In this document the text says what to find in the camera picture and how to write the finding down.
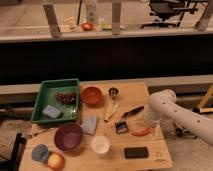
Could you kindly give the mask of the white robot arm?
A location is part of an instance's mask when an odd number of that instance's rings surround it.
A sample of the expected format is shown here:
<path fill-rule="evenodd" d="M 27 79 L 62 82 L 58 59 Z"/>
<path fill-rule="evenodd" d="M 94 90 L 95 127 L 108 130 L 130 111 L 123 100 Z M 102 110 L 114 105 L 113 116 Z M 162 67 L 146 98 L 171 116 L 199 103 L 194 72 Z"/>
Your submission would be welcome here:
<path fill-rule="evenodd" d="M 176 94 L 170 89 L 155 92 L 148 98 L 144 122 L 156 127 L 163 116 L 169 117 L 213 146 L 213 120 L 176 104 Z"/>

